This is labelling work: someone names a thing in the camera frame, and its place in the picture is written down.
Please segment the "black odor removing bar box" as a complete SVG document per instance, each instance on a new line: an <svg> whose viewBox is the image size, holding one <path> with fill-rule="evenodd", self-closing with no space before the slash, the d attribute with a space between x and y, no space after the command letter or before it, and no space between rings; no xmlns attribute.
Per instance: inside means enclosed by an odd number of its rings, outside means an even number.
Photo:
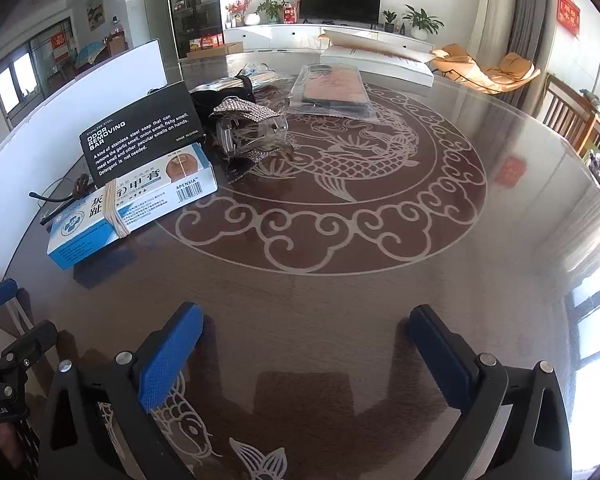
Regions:
<svg viewBox="0 0 600 480"><path fill-rule="evenodd" d="M80 134L88 170L98 188L204 137L183 81L117 110Z"/></svg>

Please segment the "blue white medicine box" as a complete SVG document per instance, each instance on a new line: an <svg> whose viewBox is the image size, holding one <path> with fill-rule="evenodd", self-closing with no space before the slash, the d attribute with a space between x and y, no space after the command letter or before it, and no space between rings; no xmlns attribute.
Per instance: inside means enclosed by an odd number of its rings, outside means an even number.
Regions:
<svg viewBox="0 0 600 480"><path fill-rule="evenodd" d="M198 143L163 155L78 200L52 223L47 255L69 269L117 240L218 190Z"/></svg>

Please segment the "dining table with chairs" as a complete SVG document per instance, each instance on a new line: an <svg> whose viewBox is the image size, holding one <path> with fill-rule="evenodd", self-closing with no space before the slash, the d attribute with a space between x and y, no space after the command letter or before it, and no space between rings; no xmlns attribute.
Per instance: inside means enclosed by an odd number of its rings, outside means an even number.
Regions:
<svg viewBox="0 0 600 480"><path fill-rule="evenodd" d="M73 79L128 49L129 46L123 32L110 35L102 42L92 42L82 48L74 61L62 62L59 73L67 80Z"/></svg>

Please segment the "wooden chair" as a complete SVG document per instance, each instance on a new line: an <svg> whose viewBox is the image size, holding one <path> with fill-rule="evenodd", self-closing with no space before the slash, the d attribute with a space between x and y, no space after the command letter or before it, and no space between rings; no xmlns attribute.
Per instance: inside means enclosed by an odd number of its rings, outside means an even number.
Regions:
<svg viewBox="0 0 600 480"><path fill-rule="evenodd" d="M535 118L562 136L583 159L600 153L600 111L552 74L544 80Z"/></svg>

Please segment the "clear packaged pink item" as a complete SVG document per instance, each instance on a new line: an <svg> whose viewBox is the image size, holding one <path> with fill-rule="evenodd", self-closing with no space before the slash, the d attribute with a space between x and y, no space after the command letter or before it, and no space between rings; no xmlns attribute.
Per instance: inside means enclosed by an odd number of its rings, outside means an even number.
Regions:
<svg viewBox="0 0 600 480"><path fill-rule="evenodd" d="M377 120L360 72L343 64L303 66L290 90L288 110L294 114Z"/></svg>

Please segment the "orange lounge chair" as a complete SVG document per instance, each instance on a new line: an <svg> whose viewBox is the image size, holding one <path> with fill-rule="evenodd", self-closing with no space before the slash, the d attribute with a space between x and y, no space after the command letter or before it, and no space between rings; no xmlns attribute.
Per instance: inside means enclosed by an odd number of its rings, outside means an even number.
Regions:
<svg viewBox="0 0 600 480"><path fill-rule="evenodd" d="M431 51L434 71L449 80L489 96L513 92L539 76L541 70L515 52L496 65L482 66L459 44Z"/></svg>

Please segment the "white standing air conditioner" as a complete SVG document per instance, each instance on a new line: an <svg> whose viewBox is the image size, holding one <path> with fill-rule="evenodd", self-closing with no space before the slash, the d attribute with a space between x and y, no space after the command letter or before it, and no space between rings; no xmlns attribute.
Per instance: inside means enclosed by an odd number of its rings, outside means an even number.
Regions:
<svg viewBox="0 0 600 480"><path fill-rule="evenodd" d="M516 0L479 0L466 50L480 66L496 65L506 55L515 6Z"/></svg>

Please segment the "green potted plant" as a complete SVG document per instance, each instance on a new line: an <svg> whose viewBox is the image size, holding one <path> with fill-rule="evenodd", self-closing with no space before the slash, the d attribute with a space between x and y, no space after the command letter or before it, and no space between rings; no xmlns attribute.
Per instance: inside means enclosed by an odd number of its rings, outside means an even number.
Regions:
<svg viewBox="0 0 600 480"><path fill-rule="evenodd" d="M444 23L435 15L428 14L423 8L416 9L407 4L403 19L411 26L411 35L420 40L427 40L430 36L437 35Z"/></svg>

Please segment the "grey curtain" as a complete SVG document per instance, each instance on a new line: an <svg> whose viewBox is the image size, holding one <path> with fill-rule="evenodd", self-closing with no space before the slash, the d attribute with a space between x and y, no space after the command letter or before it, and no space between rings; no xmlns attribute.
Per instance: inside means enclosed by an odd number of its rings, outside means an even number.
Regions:
<svg viewBox="0 0 600 480"><path fill-rule="evenodd" d="M536 67L544 64L547 3L548 0L516 0L509 34L507 49L533 62Z"/></svg>

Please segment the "cardboard box on floor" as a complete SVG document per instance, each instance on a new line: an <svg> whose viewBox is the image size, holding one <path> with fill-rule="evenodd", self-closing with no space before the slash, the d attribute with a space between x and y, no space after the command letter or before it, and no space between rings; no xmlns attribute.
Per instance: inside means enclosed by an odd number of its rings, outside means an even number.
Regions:
<svg viewBox="0 0 600 480"><path fill-rule="evenodd" d="M244 44L241 41L237 41L213 48L190 51L187 53L186 58L191 61L199 61L206 58L217 58L218 56L227 56L242 52L244 52Z"/></svg>

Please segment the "white tv cabinet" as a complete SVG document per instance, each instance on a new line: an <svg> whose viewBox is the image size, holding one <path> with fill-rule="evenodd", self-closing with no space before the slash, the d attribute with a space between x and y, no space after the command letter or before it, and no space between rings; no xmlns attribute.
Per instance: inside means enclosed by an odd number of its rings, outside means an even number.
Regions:
<svg viewBox="0 0 600 480"><path fill-rule="evenodd" d="M324 50L327 40L322 39L321 36L326 30L382 41L419 52L429 52L434 48L434 45L428 41L409 36L344 25L263 24L242 26L224 29L223 39L226 44L241 42L245 51Z"/></svg>

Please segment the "dark glass display cabinet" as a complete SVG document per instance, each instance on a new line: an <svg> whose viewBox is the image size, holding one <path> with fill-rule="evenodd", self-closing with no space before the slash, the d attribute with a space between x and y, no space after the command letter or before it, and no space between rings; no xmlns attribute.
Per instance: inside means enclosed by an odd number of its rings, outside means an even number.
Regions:
<svg viewBox="0 0 600 480"><path fill-rule="evenodd" d="M169 0L172 30L178 58L190 47L202 46L204 37L222 35L220 0Z"/></svg>

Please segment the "red flower vase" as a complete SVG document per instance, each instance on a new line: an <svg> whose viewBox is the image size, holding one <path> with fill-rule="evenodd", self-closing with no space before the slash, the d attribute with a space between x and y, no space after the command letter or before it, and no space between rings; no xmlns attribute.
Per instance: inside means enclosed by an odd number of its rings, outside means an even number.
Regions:
<svg viewBox="0 0 600 480"><path fill-rule="evenodd" d="M235 0L225 6L231 28L245 25L245 18L251 3L252 0Z"/></svg>

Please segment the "black flat television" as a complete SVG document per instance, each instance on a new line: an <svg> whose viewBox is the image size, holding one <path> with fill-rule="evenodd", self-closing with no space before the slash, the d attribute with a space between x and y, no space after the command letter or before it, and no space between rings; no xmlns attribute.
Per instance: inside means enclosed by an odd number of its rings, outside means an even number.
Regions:
<svg viewBox="0 0 600 480"><path fill-rule="evenodd" d="M375 24L381 0L299 0L302 20Z"/></svg>

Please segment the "red wall hanging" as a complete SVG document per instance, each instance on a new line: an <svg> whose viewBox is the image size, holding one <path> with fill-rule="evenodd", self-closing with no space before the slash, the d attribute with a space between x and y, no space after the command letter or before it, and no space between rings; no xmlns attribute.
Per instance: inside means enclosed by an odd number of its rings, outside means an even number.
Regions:
<svg viewBox="0 0 600 480"><path fill-rule="evenodd" d="M571 36L579 36L580 9L572 0L557 0L556 20Z"/></svg>

